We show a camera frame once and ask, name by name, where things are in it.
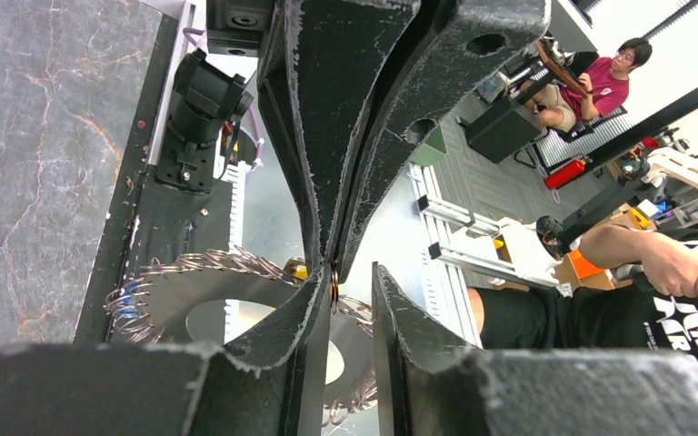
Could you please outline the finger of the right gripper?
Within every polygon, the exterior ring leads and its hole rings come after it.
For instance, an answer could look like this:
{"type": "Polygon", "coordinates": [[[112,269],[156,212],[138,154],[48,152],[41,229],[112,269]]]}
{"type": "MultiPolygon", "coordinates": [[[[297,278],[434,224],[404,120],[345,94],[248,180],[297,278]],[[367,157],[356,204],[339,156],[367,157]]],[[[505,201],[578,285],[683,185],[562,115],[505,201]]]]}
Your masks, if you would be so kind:
{"type": "Polygon", "coordinates": [[[335,253],[338,279],[347,279],[373,214],[419,145],[550,21],[548,1],[423,2],[412,24],[419,34],[394,60],[364,135],[335,253]]]}
{"type": "Polygon", "coordinates": [[[327,262],[374,85],[417,1],[277,1],[258,105],[300,216],[308,264],[327,262]]]}

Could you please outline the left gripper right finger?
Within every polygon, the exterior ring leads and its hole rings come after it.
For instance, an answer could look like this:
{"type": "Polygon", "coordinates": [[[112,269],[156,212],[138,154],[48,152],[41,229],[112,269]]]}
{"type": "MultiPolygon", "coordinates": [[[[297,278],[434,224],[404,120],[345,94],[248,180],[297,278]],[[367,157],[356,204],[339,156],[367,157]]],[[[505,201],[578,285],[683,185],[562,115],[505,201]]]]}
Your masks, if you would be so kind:
{"type": "Polygon", "coordinates": [[[698,364],[673,352],[485,351],[372,267],[383,435],[698,435],[698,364]]]}

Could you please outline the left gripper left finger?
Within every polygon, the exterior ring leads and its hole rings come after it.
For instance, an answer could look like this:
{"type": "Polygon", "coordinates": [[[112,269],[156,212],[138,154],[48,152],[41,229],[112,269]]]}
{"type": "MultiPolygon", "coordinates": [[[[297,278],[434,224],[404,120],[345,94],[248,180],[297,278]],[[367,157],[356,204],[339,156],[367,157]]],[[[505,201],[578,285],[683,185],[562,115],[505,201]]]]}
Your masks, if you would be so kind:
{"type": "Polygon", "coordinates": [[[328,281],[226,345],[13,344],[0,349],[0,435],[316,435],[328,281]]]}

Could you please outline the yellow tagged key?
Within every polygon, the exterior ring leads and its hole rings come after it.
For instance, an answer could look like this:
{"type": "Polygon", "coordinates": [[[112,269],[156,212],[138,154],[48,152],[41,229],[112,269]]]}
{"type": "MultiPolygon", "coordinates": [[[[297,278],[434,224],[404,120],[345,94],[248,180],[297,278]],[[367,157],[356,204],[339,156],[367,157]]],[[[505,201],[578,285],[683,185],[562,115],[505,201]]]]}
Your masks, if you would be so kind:
{"type": "Polygon", "coordinates": [[[283,268],[284,274],[293,282],[304,282],[309,272],[305,265],[305,260],[302,258],[289,259],[283,268]]]}

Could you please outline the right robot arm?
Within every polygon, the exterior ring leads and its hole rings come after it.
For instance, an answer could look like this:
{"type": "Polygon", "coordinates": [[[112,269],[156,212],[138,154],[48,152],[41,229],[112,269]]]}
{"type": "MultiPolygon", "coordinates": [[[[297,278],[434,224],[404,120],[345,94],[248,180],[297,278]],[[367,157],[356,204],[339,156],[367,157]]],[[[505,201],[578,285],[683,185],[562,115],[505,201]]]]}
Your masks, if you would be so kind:
{"type": "Polygon", "coordinates": [[[548,29],[547,1],[211,1],[174,73],[159,178],[203,192],[224,132],[256,105],[307,262],[344,282],[420,145],[548,29]]]}

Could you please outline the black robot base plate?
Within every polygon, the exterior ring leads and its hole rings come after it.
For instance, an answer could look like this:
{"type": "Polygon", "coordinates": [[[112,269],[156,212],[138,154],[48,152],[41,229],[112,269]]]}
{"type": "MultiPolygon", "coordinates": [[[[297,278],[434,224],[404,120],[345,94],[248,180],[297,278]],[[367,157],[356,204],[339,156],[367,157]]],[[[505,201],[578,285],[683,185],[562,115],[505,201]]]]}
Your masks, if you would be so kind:
{"type": "Polygon", "coordinates": [[[148,162],[158,132],[158,113],[169,89],[168,68],[179,33],[176,19],[158,27],[139,101],[131,115],[124,160],[115,183],[73,342],[107,342],[115,335],[106,299],[132,281],[143,266],[172,263],[181,253],[229,248],[232,185],[220,180],[209,194],[178,191],[155,179],[148,162]]]}

